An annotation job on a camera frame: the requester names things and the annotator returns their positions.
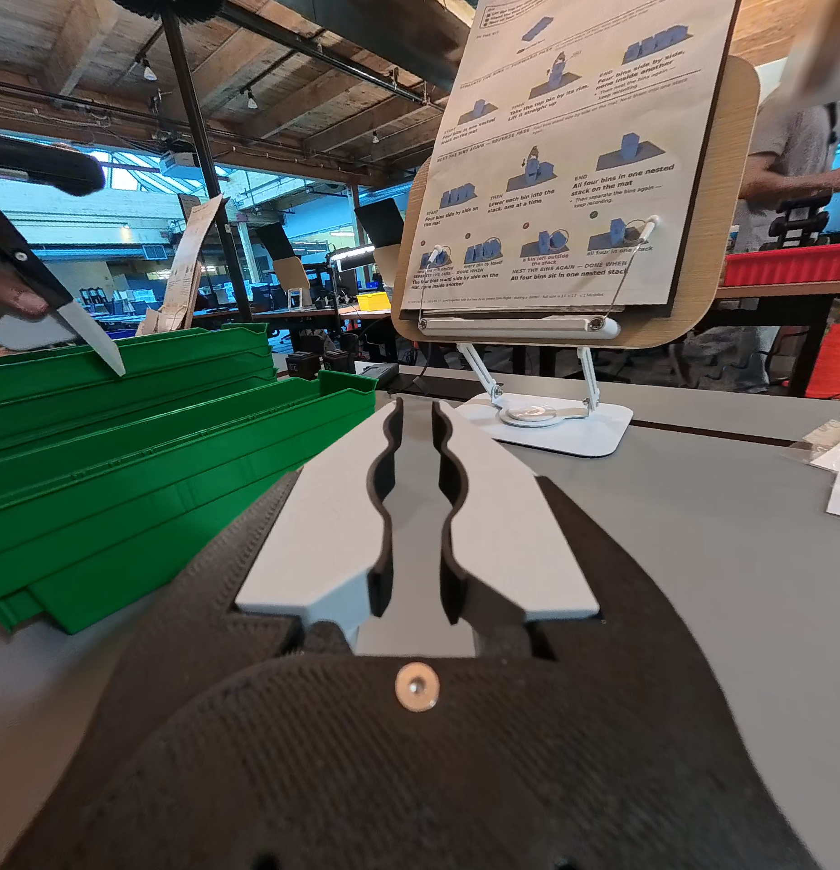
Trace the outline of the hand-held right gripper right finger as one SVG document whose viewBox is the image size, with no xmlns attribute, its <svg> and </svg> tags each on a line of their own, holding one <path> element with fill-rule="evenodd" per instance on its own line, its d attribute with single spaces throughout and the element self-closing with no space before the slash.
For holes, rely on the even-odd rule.
<svg viewBox="0 0 840 870">
<path fill-rule="evenodd" d="M 600 613 L 545 495 L 521 460 L 443 401 L 431 410 L 442 527 L 440 594 L 451 624 L 526 625 Z"/>
</svg>

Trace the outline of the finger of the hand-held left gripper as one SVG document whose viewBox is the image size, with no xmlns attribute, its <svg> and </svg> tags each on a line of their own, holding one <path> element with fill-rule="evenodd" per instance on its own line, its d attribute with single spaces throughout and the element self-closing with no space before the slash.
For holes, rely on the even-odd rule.
<svg viewBox="0 0 840 870">
<path fill-rule="evenodd" d="M 126 375 L 116 342 L 77 302 L 50 308 L 36 318 L 0 306 L 0 344 L 10 351 L 33 352 L 76 339 L 86 342 L 117 376 Z"/>
</svg>

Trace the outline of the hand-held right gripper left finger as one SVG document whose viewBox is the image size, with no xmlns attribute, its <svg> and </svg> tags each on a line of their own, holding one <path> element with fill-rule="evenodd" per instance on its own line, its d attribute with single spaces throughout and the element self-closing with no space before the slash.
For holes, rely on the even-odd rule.
<svg viewBox="0 0 840 870">
<path fill-rule="evenodd" d="M 309 460 L 235 599 L 243 614 L 338 626 L 352 651 L 393 590 L 392 519 L 403 401 L 389 402 Z"/>
</svg>

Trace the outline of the person's left hand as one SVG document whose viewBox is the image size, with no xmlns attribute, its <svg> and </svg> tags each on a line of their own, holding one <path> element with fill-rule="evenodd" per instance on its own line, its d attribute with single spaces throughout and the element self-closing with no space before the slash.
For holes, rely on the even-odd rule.
<svg viewBox="0 0 840 870">
<path fill-rule="evenodd" d="M 10 266 L 0 263 L 0 307 L 21 316 L 38 319 L 49 306 Z"/>
</svg>

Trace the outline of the black pole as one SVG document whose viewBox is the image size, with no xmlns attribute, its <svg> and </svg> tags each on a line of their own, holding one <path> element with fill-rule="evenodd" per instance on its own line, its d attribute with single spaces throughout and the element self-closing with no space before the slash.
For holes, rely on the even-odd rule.
<svg viewBox="0 0 840 870">
<path fill-rule="evenodd" d="M 186 112 L 187 122 L 193 137 L 195 151 L 199 159 L 199 166 L 208 190 L 208 196 L 210 199 L 216 199 L 221 195 L 221 190 L 208 140 L 207 128 L 203 115 L 201 114 L 192 79 L 192 73 L 187 61 L 180 20 L 176 14 L 175 5 L 172 2 L 165 2 L 165 7 L 161 12 L 160 17 L 175 68 L 175 74 Z M 248 301 L 247 288 L 241 270 L 238 252 L 235 246 L 235 237 L 228 222 L 225 200 L 221 200 L 219 203 L 214 223 L 226 259 L 228 273 L 233 285 L 233 295 L 238 306 L 240 318 L 243 322 L 250 323 L 252 321 L 252 312 Z"/>
</svg>

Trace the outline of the orange traffic cone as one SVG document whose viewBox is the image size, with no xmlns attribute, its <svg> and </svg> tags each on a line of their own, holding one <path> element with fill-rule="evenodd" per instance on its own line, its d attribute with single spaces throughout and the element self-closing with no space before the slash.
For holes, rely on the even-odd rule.
<svg viewBox="0 0 840 870">
<path fill-rule="evenodd" d="M 820 345 L 806 397 L 840 400 L 840 321 L 828 328 Z"/>
</svg>

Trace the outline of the printed instruction sheet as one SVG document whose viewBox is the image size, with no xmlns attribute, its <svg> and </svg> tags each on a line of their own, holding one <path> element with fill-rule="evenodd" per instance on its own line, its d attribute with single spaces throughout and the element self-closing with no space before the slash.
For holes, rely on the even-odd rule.
<svg viewBox="0 0 840 870">
<path fill-rule="evenodd" d="M 670 305 L 738 6 L 479 2 L 403 307 Z"/>
</svg>

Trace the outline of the red plastic bin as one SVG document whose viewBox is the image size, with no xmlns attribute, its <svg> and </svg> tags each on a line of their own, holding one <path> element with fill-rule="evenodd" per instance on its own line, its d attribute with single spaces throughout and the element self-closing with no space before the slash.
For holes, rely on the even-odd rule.
<svg viewBox="0 0 840 870">
<path fill-rule="evenodd" d="M 840 282 L 840 244 L 734 253 L 722 286 L 750 287 Z"/>
</svg>

